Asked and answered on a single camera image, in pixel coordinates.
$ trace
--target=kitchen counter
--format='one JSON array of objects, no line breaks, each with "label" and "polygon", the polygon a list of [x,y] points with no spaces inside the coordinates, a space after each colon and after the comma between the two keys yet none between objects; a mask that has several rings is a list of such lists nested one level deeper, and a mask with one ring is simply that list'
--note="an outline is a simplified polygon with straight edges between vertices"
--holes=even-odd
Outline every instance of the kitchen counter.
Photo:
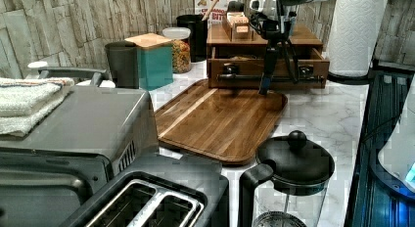
[{"label": "kitchen counter", "polygon": [[[174,74],[174,81],[150,92],[155,111],[196,81],[207,78],[206,62],[192,64],[187,73]],[[288,135],[301,130],[307,138],[325,148],[334,158],[336,168],[330,179],[318,226],[344,226],[351,178],[355,165],[360,128],[364,116],[368,85],[342,85],[327,81],[325,89],[284,90],[288,105],[275,125],[271,136]],[[161,148],[161,154],[180,158],[181,154]],[[222,175],[230,182],[230,226],[237,226],[239,177],[255,161],[245,166],[227,167]],[[266,211],[271,202],[272,184],[264,183],[256,189],[254,217]]]}]

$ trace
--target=french press handle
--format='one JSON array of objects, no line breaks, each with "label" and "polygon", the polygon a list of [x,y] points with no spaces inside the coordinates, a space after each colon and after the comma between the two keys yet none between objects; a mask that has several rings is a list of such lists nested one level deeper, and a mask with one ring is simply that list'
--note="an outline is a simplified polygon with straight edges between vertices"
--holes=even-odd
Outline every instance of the french press handle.
[{"label": "french press handle", "polygon": [[261,163],[241,175],[239,179],[238,227],[252,226],[255,189],[270,180],[273,174],[271,166]]}]

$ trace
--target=wood-look tile wall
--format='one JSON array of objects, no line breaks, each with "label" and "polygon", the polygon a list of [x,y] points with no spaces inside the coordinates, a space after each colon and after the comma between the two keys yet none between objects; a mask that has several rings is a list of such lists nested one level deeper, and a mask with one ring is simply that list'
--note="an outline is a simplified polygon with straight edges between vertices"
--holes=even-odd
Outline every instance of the wood-look tile wall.
[{"label": "wood-look tile wall", "polygon": [[415,66],[415,0],[389,0],[375,58]]},{"label": "wood-look tile wall", "polygon": [[[246,13],[249,13],[249,1]],[[327,44],[336,0],[301,5],[298,21]],[[390,0],[375,57],[415,65],[415,0]],[[0,0],[0,77],[27,75],[30,62],[107,68],[104,46],[160,32],[194,0]]]},{"label": "wood-look tile wall", "polygon": [[104,46],[159,32],[194,0],[0,0],[0,77],[27,75],[27,65],[107,68]]}]

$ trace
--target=wooden cutting board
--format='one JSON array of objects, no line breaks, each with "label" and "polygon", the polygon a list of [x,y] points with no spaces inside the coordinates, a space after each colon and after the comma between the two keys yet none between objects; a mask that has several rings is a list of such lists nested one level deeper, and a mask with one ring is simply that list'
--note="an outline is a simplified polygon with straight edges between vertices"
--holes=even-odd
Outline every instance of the wooden cutting board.
[{"label": "wooden cutting board", "polygon": [[156,111],[161,146],[224,164],[250,162],[287,105],[283,94],[208,88],[201,80]]}]

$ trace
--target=paper towel roll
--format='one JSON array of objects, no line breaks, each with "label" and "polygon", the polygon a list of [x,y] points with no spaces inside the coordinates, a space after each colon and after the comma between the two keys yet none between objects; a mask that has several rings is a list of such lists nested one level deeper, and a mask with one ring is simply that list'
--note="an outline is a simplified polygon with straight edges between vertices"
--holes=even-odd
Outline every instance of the paper towel roll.
[{"label": "paper towel roll", "polygon": [[388,0],[337,0],[327,45],[329,72],[367,74]]}]

